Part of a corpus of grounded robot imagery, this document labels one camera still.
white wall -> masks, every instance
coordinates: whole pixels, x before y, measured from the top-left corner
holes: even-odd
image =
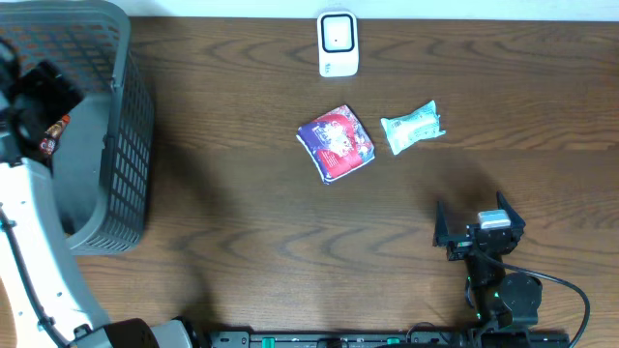
[[[109,0],[129,15],[619,20],[619,0]]]

wood grain surface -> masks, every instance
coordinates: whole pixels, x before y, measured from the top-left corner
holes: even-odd
[[[312,20],[136,18],[156,101],[140,246],[80,257],[113,320],[209,328],[406,330],[472,324],[463,263],[431,246],[495,207],[525,218],[505,261],[592,304],[581,347],[619,340],[619,25],[363,20],[356,76],[322,78]],[[381,117],[435,100],[447,134],[394,157]],[[347,103],[376,160],[330,186],[296,129]],[[2,297],[0,345],[15,344]],[[544,282],[538,329],[573,335],[579,296]]]

plastic basket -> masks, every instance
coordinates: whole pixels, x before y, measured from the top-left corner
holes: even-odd
[[[53,157],[56,204],[74,254],[111,254],[144,230],[154,108],[129,52],[125,13],[104,1],[0,4],[0,36],[23,71],[47,59],[85,92]]]

white device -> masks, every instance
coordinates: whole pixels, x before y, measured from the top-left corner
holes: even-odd
[[[338,77],[357,73],[357,17],[350,12],[327,12],[318,17],[316,26],[320,74],[324,77]]]

wooden table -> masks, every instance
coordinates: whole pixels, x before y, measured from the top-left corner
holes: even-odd
[[[326,79],[313,20],[133,19],[158,113],[147,232],[129,253],[78,259],[112,319],[184,313],[207,329],[258,331],[474,323],[463,262],[431,246],[435,201],[463,231],[501,189],[527,222],[505,261],[581,286],[593,314],[580,346],[613,346],[619,26],[363,20],[359,30],[359,73]],[[447,134],[394,157],[379,119],[430,100]],[[376,160],[324,186],[295,132],[344,103]],[[544,287],[538,328],[574,334],[581,299]],[[0,345],[14,343],[3,325]]]

